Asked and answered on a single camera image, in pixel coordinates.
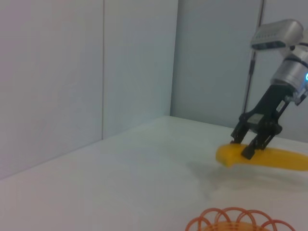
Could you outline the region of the orange wire basket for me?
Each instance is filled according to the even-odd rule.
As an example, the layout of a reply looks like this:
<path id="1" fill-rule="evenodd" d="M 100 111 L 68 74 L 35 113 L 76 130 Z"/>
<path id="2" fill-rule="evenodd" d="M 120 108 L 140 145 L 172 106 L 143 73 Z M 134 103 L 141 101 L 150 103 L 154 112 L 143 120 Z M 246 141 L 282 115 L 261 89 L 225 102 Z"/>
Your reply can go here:
<path id="1" fill-rule="evenodd" d="M 289 223 L 256 209 L 208 208 L 193 218 L 185 231 L 296 231 Z"/>

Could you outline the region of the yellow banana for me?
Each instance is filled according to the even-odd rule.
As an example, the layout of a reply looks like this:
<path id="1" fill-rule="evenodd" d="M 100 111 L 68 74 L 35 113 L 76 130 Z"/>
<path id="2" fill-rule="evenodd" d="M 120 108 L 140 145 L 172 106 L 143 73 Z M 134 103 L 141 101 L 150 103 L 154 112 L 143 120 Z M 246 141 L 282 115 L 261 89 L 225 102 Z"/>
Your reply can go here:
<path id="1" fill-rule="evenodd" d="M 216 161 L 226 167 L 253 165 L 295 171 L 308 171 L 308 156 L 276 148 L 254 150 L 244 144 L 225 144 L 216 151 Z"/>

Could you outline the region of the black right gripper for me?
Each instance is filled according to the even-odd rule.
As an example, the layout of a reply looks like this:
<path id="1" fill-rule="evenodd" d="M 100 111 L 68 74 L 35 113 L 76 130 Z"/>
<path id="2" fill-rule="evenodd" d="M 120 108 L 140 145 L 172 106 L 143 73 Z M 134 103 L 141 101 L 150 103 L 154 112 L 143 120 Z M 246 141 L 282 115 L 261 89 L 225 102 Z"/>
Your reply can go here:
<path id="1" fill-rule="evenodd" d="M 285 97 L 292 95 L 293 90 L 288 85 L 270 85 L 256 106 L 240 115 L 239 123 L 231 133 L 231 143 L 241 144 L 249 130 L 257 134 L 241 152 L 243 157 L 251 159 L 256 150 L 264 150 L 282 131 L 278 120 L 288 105 Z"/>

